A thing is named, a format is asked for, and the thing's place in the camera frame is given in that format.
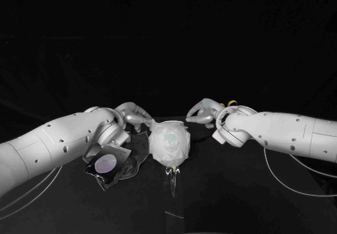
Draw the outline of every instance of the round sticker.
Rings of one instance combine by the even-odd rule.
[[[116,159],[113,155],[103,155],[95,162],[95,170],[98,173],[109,172],[116,164]]]

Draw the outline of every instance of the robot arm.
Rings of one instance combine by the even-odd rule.
[[[246,106],[210,110],[210,107],[206,108],[195,117],[188,112],[185,121],[208,123],[214,119],[217,129],[213,138],[220,144],[227,142],[231,146],[242,147],[247,139],[255,139],[269,150],[337,162],[335,121],[288,113],[257,113]]]
[[[136,115],[138,123],[151,122],[151,116]],[[110,108],[92,107],[83,113],[60,117],[18,138],[0,144],[0,197],[38,174],[80,157],[89,145],[113,142],[118,146],[128,138],[122,130],[134,116]]]

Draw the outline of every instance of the cable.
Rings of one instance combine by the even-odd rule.
[[[36,196],[36,198],[20,209],[17,209],[14,212],[11,212],[10,214],[7,214],[5,216],[0,217],[0,220],[4,219],[4,218],[7,218],[8,216],[11,216],[15,212],[18,212],[40,197],[40,195],[43,194],[43,192],[46,191],[46,189],[49,188],[49,186],[51,185],[51,183],[53,183],[53,181],[54,181],[54,179],[57,177],[59,171],[57,171],[57,173],[54,175],[54,178],[53,178],[51,182],[49,183],[49,185],[44,188],[44,190],[40,192],[40,194]]]
[[[26,197],[28,195],[28,193],[40,186],[40,184],[46,181],[47,177],[51,175],[51,173],[54,172],[56,169],[53,169],[49,173],[49,175],[44,177],[44,179],[38,182],[38,184],[11,202],[8,203],[1,209],[0,211],[2,211],[7,207],[10,207],[18,200],[21,200],[23,197]]]
[[[272,173],[272,169],[270,169],[270,167],[269,167],[269,163],[267,163],[267,159],[266,159],[266,154],[265,154],[265,161],[266,161],[266,165],[267,165],[267,168],[269,168],[269,171],[270,171],[270,173]],[[318,197],[332,197],[332,196],[337,196],[337,195],[315,195],[315,194],[306,194],[306,193],[302,193],[302,192],[299,192],[299,191],[295,191],[292,188],[289,188],[282,182],[280,182],[280,180],[278,179],[278,177],[273,175],[273,177],[275,177],[275,179],[278,180],[278,182],[280,183],[280,185],[285,187],[285,188],[288,188],[291,191],[293,191],[293,192],[296,192],[296,193],[299,193],[299,194],[302,194],[302,195],[306,195],[306,196],[318,196]]]
[[[314,170],[312,168],[309,168],[293,156],[292,156],[292,158],[298,161],[298,163],[305,167],[305,168],[308,168],[311,171],[314,171],[315,173],[318,173],[318,174],[321,174],[321,175],[324,175],[324,176],[328,176],[328,177],[332,177],[332,178],[337,178],[337,176],[335,175],[329,175],[329,174],[325,174],[325,173],[322,173],[322,172],[319,172],[319,171],[316,171],[316,170]]]

